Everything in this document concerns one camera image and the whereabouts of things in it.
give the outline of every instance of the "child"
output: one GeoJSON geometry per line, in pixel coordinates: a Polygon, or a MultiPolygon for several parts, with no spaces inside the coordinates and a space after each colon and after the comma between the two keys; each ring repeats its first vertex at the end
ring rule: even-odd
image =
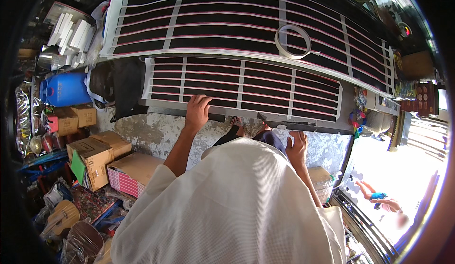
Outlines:
{"type": "Polygon", "coordinates": [[[400,204],[397,200],[392,199],[385,193],[376,192],[370,184],[365,181],[355,182],[362,191],[364,198],[369,200],[370,203],[376,204],[375,209],[383,209],[388,213],[397,213],[397,225],[399,229],[402,229],[409,221],[409,217],[403,213],[400,204]]]}

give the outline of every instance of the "hand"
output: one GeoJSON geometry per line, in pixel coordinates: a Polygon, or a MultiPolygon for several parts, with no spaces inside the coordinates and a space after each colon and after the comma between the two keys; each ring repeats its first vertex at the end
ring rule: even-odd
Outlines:
{"type": "Polygon", "coordinates": [[[294,145],[292,145],[292,139],[290,136],[287,137],[286,154],[287,158],[291,162],[295,169],[306,168],[305,161],[307,159],[308,151],[308,138],[303,131],[292,130],[289,135],[294,137],[294,145]]]}
{"type": "Polygon", "coordinates": [[[194,95],[187,104],[187,116],[185,119],[185,128],[190,130],[194,135],[208,121],[208,109],[212,98],[207,95],[194,95]]]}

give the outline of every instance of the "green folder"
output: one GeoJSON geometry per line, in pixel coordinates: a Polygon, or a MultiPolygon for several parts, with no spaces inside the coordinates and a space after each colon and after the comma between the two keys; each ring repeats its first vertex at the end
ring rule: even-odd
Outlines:
{"type": "Polygon", "coordinates": [[[84,173],[85,173],[86,166],[83,163],[79,153],[77,150],[73,152],[73,160],[71,161],[71,170],[73,171],[74,175],[76,175],[77,181],[82,186],[84,181],[84,173]]]}

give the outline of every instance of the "floor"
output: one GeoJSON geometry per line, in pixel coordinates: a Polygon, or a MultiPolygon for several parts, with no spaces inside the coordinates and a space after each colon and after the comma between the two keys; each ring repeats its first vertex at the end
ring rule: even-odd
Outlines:
{"type": "MultiPolygon", "coordinates": [[[[179,133],[185,125],[181,116],[147,113],[122,118],[116,123],[110,119],[115,109],[107,108],[97,113],[97,125],[91,127],[91,132],[113,130],[132,143],[133,150],[165,159],[176,142],[179,133]]],[[[262,126],[257,119],[244,119],[244,130],[247,136],[254,136],[262,126]]],[[[200,160],[202,153],[211,147],[221,136],[230,129],[229,121],[218,122],[209,120],[196,135],[188,159],[187,170],[190,170],[200,160]]],[[[288,130],[273,129],[285,144],[288,130]]],[[[351,136],[306,132],[309,137],[307,166],[324,167],[333,176],[339,175],[351,136]]]]}

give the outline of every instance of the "blue shorts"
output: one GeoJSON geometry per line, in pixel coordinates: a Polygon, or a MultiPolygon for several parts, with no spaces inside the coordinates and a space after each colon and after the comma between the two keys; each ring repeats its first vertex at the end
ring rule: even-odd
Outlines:
{"type": "Polygon", "coordinates": [[[387,197],[386,194],[376,192],[376,193],[371,194],[370,200],[382,200],[382,199],[385,199],[386,197],[387,197]]]}

